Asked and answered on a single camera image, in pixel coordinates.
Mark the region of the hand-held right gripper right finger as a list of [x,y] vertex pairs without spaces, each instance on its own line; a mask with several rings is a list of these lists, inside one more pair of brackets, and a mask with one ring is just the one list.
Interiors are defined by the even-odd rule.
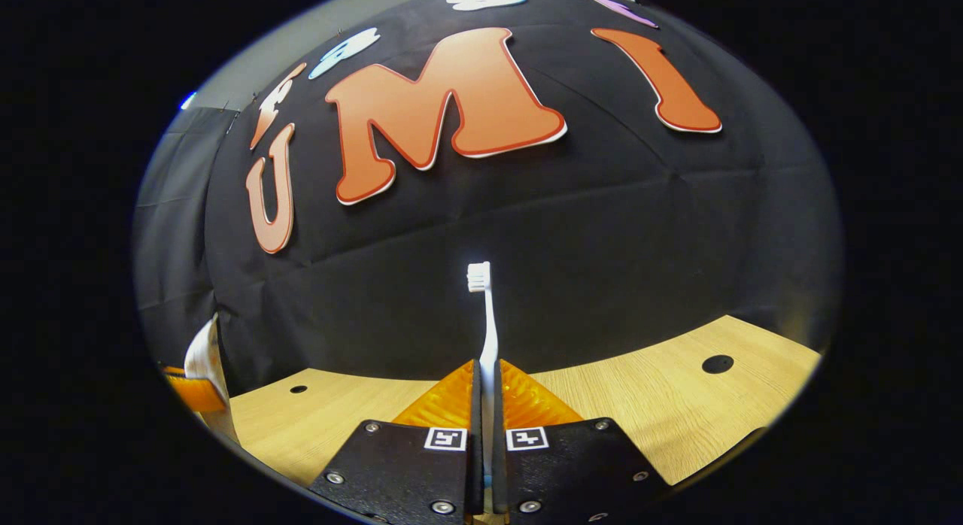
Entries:
[[611,417],[585,419],[501,361],[508,522],[637,522],[670,485]]

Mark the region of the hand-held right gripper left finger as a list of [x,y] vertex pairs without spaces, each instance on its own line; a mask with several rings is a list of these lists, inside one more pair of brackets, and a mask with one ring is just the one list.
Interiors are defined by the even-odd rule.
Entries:
[[310,491],[372,520],[471,521],[484,511],[481,400],[471,360],[393,421],[358,423]]

